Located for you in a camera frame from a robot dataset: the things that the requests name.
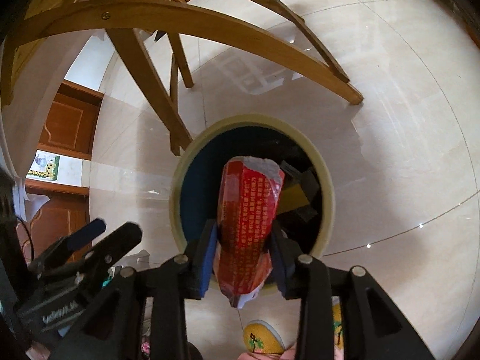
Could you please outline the yellow slipper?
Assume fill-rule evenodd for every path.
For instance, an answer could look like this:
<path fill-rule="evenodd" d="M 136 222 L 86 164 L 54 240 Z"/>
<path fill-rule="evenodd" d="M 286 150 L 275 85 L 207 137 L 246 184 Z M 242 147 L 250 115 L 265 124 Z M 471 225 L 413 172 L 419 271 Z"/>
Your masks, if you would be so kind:
<path fill-rule="evenodd" d="M 282 354 L 286 347 L 279 333 L 263 320 L 252 320 L 243 329 L 243 342 L 249 353 Z"/>
<path fill-rule="evenodd" d="M 339 297 L 332 297 L 332 311 L 334 319 L 334 343 L 339 350 L 343 350 L 343 317 Z"/>

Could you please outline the left yellow slipper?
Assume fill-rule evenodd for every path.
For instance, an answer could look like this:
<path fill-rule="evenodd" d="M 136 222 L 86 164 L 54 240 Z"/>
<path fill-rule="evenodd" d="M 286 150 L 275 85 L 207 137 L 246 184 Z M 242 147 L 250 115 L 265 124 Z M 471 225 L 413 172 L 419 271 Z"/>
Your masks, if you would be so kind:
<path fill-rule="evenodd" d="M 243 329 L 243 342 L 249 353 L 282 354 L 286 347 L 279 333 L 263 320 L 252 320 Z"/>

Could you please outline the right yellow slipper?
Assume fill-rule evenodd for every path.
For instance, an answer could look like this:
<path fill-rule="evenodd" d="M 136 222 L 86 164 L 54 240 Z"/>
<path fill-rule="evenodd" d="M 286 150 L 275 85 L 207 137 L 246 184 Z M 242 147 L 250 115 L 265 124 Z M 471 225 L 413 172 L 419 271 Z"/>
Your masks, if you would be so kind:
<path fill-rule="evenodd" d="M 343 350 L 343 317 L 339 297 L 332 297 L 332 311 L 334 319 L 334 343 L 339 350 Z"/>

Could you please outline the brown wooden door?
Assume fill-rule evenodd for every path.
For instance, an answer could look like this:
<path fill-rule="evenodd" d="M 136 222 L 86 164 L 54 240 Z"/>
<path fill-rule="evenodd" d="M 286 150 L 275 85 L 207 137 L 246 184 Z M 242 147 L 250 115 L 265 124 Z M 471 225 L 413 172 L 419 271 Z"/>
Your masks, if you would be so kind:
<path fill-rule="evenodd" d="M 17 233 L 27 262 L 89 222 L 89 161 L 102 100 L 100 92 L 68 80 L 55 94 L 37 151 L 60 156 L 58 178 L 25 180 L 26 218 Z"/>

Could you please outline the round black trash bin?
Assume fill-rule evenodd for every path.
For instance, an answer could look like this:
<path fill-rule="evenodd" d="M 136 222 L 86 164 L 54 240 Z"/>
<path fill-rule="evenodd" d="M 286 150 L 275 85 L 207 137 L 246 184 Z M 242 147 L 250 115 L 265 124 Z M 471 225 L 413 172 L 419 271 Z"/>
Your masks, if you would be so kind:
<path fill-rule="evenodd" d="M 190 299 L 215 285 L 232 302 L 276 284 L 284 297 L 330 293 L 320 256 L 335 217 L 326 164 L 306 136 L 262 115 L 204 130 L 177 165 L 172 232 L 189 258 Z"/>

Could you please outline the red tea box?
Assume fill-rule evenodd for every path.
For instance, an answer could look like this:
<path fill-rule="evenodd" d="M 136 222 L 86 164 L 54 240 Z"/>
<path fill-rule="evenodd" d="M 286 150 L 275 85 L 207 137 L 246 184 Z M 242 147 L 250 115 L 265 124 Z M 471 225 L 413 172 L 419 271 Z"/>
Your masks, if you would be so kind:
<path fill-rule="evenodd" d="M 255 299 L 272 271 L 266 246 L 285 174 L 270 159 L 231 158 L 220 184 L 213 265 L 220 291 L 241 309 Z"/>

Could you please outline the cartoon wall height chart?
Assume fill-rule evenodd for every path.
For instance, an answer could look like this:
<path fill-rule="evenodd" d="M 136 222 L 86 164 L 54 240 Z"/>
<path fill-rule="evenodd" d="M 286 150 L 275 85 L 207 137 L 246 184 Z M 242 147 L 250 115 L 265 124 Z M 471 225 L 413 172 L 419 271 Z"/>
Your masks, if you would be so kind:
<path fill-rule="evenodd" d="M 28 170 L 27 178 L 41 181 L 56 181 L 59 173 L 60 156 L 38 150 Z"/>

